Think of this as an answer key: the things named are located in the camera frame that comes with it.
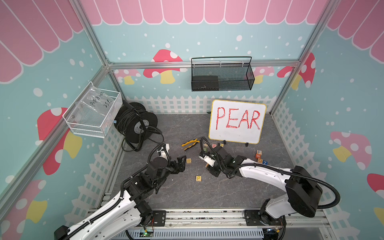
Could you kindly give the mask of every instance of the white picket fence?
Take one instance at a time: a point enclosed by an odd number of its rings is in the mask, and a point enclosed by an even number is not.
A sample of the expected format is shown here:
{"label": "white picket fence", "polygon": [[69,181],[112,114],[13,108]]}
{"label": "white picket fence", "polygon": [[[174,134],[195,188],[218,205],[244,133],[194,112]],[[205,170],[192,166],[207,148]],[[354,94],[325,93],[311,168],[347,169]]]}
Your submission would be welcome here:
{"label": "white picket fence", "polygon": [[156,114],[204,114],[211,111],[212,101],[215,99],[228,99],[250,103],[264,103],[267,106],[267,111],[269,111],[276,101],[276,96],[273,98],[269,98],[269,96],[266,96],[265,98],[262,98],[261,96],[258,96],[257,98],[254,98],[253,96],[249,98],[246,98],[245,96],[242,98],[238,98],[237,96],[234,98],[231,98],[230,96],[226,98],[223,98],[223,96],[218,98],[215,98],[214,96],[210,98],[207,96],[204,96],[203,98],[200,98],[199,96],[196,98],[192,98],[191,96],[187,98],[183,96],[180,98],[176,98],[175,96],[173,96],[173,98],[169,98],[167,96],[165,98],[161,98],[158,96],[157,98],[149,97],[148,99],[145,97],[134,97],[133,99],[127,97],[128,102],[141,103],[144,105],[148,112],[153,112]]}
{"label": "white picket fence", "polygon": [[112,125],[103,139],[103,144],[98,145],[99,153],[94,154],[95,162],[89,165],[91,169],[89,174],[84,175],[84,185],[78,187],[79,197],[72,200],[72,212],[64,215],[66,226],[82,221],[88,211],[95,208],[100,194],[104,194],[102,189],[107,182],[108,173],[112,169],[122,140],[123,136]]}
{"label": "white picket fence", "polygon": [[[304,142],[304,135],[301,135],[300,128],[296,127],[296,120],[293,120],[292,114],[289,114],[289,108],[286,108],[286,103],[279,105],[274,115],[274,120],[293,164],[304,167],[311,176],[325,181],[326,173],[320,171],[320,162],[314,161],[313,156],[315,153],[309,151],[310,144]],[[321,187],[323,189],[323,196],[326,199],[322,197],[320,204],[330,203],[333,198],[332,192],[322,185]],[[346,240],[352,237],[358,240],[357,235],[359,235],[360,230],[351,227],[348,222],[350,214],[343,211],[340,205],[325,209],[324,212],[338,239],[343,237]]]}

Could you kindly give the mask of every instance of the black cable reel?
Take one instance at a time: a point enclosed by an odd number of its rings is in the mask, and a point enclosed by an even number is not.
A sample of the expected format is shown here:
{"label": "black cable reel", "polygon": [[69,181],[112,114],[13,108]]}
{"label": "black cable reel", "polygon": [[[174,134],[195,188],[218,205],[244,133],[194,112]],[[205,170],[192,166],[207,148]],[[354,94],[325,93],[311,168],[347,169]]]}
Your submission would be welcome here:
{"label": "black cable reel", "polygon": [[140,151],[142,144],[146,139],[159,143],[149,138],[153,133],[160,134],[162,136],[162,141],[164,140],[164,136],[157,128],[156,115],[147,112],[141,103],[128,103],[126,100],[123,100],[123,106],[116,115],[115,121],[115,128],[124,135],[125,142],[132,149],[124,149],[124,141],[122,141],[121,147],[126,152]]}

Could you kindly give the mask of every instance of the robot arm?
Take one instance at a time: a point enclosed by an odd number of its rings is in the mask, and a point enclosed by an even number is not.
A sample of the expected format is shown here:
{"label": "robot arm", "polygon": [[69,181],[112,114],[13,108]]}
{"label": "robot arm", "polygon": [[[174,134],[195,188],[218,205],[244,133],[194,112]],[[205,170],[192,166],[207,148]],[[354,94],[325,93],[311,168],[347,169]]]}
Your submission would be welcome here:
{"label": "robot arm", "polygon": [[[153,217],[153,211],[144,200],[154,190],[157,193],[170,174],[185,170],[186,156],[171,161],[168,150],[168,144],[156,146],[147,165],[126,179],[121,184],[121,191],[113,199],[83,221],[69,228],[59,227],[54,233],[55,240],[108,240],[138,224],[147,225]],[[151,161],[155,151],[159,157]]]}
{"label": "robot arm", "polygon": [[[199,157],[204,160],[208,171],[218,176],[221,172],[228,178],[234,176],[249,177],[276,186],[286,194],[264,201],[260,210],[260,220],[269,225],[273,219],[286,214],[300,213],[306,217],[314,217],[317,208],[333,207],[340,201],[340,195],[329,184],[314,179],[302,167],[282,169],[257,163],[244,156],[232,157],[224,148],[217,146],[210,152],[201,151]],[[323,190],[318,185],[323,184],[330,188],[336,195],[333,203],[318,206]]]}

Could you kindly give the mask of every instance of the wire mesh basket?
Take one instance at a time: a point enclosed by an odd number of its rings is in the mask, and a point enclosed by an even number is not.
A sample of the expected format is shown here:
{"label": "wire mesh basket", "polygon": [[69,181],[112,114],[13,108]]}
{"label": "wire mesh basket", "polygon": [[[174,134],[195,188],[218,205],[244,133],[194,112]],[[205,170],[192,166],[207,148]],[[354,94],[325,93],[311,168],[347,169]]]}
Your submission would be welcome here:
{"label": "wire mesh basket", "polygon": [[251,90],[255,77],[252,57],[192,58],[192,91]]}
{"label": "wire mesh basket", "polygon": [[90,91],[95,89],[93,83],[90,82],[85,90],[85,95],[80,101],[75,101],[63,114],[68,127],[73,134],[86,135],[91,137],[105,138],[113,121],[122,105],[121,93],[106,89],[101,90],[101,93],[108,95],[113,99],[112,102],[101,103],[103,106],[109,107],[107,114],[101,114],[95,111],[87,104],[87,96]]}

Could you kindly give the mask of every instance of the white wire basket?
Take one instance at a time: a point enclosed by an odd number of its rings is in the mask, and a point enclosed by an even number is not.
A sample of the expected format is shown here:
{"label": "white wire basket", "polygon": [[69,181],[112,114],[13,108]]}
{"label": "white wire basket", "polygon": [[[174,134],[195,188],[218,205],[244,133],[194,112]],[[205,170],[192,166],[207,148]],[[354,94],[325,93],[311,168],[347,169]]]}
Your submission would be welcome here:
{"label": "white wire basket", "polygon": [[73,134],[105,138],[122,105],[121,93],[100,89],[114,99],[107,115],[103,115],[92,110],[84,103],[84,99],[87,97],[88,92],[94,87],[93,83],[89,82],[83,91],[83,93],[85,93],[84,96],[79,101],[75,101],[71,104],[63,114],[63,118]]}

